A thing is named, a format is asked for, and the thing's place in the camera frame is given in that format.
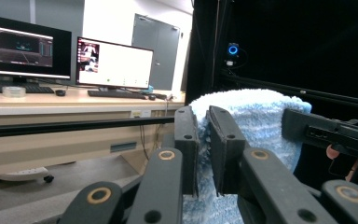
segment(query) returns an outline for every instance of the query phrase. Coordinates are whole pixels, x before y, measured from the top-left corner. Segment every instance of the folded cloth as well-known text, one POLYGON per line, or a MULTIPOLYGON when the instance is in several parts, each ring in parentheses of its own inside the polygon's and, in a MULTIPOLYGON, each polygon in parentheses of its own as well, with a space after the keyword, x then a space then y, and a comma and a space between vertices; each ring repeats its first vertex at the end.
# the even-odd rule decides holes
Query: folded cloth
POLYGON ((191 104, 197 116, 200 153, 198 183, 200 196, 184 196, 183 223, 243 223, 236 195, 216 197, 210 153, 207 145, 210 105, 227 110, 240 127, 251 147, 273 151, 292 172, 296 168, 301 144, 282 138, 282 115, 285 108, 310 113, 311 105, 297 97, 270 90, 240 90, 216 92, 201 96, 191 104))

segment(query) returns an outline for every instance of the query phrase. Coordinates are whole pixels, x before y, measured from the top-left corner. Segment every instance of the wooden desk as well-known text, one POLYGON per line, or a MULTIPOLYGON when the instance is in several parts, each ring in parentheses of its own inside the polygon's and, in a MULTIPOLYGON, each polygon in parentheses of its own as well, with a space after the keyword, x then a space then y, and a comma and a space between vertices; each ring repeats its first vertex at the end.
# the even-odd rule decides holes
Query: wooden desk
MULTIPOLYGON (((183 94, 176 95, 168 103, 159 99, 89 97, 86 89, 77 88, 68 89, 64 97, 27 94, 23 98, 7 98, 0 93, 0 125, 128 119, 132 110, 150 110, 151 117, 173 116, 176 109, 184 106, 184 100, 183 94)), ((173 124, 145 126, 145 149, 151 151, 162 133, 172 132, 173 124)), ((145 155, 138 126, 0 137, 0 174, 97 158, 111 153, 112 146, 129 143, 136 147, 123 152, 122 156, 141 174, 145 168, 145 155)))

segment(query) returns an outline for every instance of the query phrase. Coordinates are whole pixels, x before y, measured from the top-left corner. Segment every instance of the white screen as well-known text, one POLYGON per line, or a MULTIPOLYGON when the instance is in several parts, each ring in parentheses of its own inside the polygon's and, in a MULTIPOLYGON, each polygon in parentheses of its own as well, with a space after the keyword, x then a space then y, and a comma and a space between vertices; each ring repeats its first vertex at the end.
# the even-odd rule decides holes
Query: white screen
POLYGON ((153 50, 86 38, 77 42, 77 84, 147 89, 153 50))

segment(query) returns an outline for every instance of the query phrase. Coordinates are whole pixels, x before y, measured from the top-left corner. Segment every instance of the computer mouse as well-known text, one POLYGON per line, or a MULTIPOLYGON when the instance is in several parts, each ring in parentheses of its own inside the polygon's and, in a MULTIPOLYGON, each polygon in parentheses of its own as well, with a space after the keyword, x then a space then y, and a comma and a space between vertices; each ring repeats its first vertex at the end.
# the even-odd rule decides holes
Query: computer mouse
POLYGON ((55 93, 57 96, 65 96, 66 91, 65 90, 56 90, 55 93))
POLYGON ((149 100, 156 100, 156 95, 149 95, 149 100))

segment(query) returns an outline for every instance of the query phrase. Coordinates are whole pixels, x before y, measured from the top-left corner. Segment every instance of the software interface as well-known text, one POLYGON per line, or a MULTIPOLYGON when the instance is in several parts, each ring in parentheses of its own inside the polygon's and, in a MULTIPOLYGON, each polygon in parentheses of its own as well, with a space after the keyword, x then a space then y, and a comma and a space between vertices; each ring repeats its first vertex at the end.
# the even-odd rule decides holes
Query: software interface
POLYGON ((53 66, 53 37, 0 28, 0 63, 53 66))
POLYGON ((147 89, 153 50, 77 40, 77 84, 147 89))

